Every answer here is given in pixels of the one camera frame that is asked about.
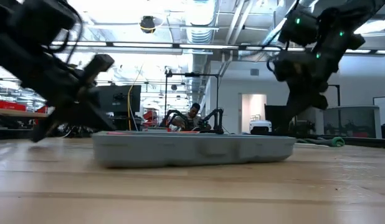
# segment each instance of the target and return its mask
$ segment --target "ductwork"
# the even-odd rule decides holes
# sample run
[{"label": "ductwork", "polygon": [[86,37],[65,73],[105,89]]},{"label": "ductwork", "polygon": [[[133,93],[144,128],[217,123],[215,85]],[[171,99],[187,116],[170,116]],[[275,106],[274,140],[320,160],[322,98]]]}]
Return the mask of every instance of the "ductwork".
[{"label": "ductwork", "polygon": [[[216,24],[217,0],[189,0],[186,12],[186,25],[210,27]],[[214,39],[213,29],[187,29],[187,39],[189,44],[210,44]],[[192,54],[192,63],[189,66],[190,72],[204,73],[207,62],[207,55]],[[202,83],[200,78],[193,78],[192,85],[199,86]],[[193,93],[199,91],[199,87],[194,87]]]},{"label": "ductwork", "polygon": [[[274,12],[273,15],[273,26],[263,39],[261,43],[259,44],[267,44],[267,42],[274,36],[276,33],[281,29],[283,26],[283,23],[285,22],[285,16],[288,14],[288,12],[293,8],[293,6],[296,3],[296,0],[283,0],[284,4],[277,7],[277,9]],[[301,0],[299,1],[299,5],[297,9],[303,10],[303,11],[308,11],[308,12],[313,12],[315,8],[315,4],[319,0]],[[240,52],[239,53],[239,60],[243,61],[251,61],[251,62],[258,62],[261,61],[261,59],[265,59],[265,52],[259,52],[256,54],[252,54],[252,52]]]}]

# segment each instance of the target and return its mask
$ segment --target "doorway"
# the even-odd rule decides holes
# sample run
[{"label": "doorway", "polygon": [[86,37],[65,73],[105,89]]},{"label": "doorway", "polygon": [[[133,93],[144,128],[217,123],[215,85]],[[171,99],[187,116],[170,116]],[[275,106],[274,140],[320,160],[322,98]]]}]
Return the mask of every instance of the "doorway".
[{"label": "doorway", "polygon": [[239,133],[249,133],[251,121],[265,121],[265,94],[239,94]]}]

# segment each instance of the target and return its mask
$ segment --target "workbench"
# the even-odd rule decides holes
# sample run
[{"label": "workbench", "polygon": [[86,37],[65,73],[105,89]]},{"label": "workbench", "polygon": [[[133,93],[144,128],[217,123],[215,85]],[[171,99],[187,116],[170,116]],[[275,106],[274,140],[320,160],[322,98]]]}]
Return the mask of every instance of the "workbench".
[{"label": "workbench", "polygon": [[385,223],[385,149],[299,145],[278,163],[110,170],[91,139],[0,141],[7,223]]}]

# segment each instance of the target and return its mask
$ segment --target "man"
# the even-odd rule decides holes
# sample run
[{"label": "man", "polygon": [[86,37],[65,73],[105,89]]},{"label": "man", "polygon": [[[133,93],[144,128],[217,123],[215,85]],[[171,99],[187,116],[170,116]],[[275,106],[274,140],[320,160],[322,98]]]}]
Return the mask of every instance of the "man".
[{"label": "man", "polygon": [[[201,109],[201,106],[198,103],[193,103],[190,108],[190,111],[184,114],[187,116],[188,120],[194,123],[194,128],[198,127],[198,122],[201,119],[201,117],[197,115],[200,109]],[[174,118],[172,124],[183,129],[186,128],[186,124],[184,120],[179,116]],[[211,126],[208,124],[206,129],[211,129]]]}]

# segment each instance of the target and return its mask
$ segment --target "gray plastic tray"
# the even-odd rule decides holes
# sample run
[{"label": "gray plastic tray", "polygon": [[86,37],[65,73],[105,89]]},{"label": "gray plastic tray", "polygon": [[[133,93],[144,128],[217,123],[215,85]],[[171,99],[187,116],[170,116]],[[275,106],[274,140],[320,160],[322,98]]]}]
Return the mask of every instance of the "gray plastic tray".
[{"label": "gray plastic tray", "polygon": [[93,135],[95,159],[105,167],[165,167],[277,162],[296,140],[278,136],[102,131]]}]

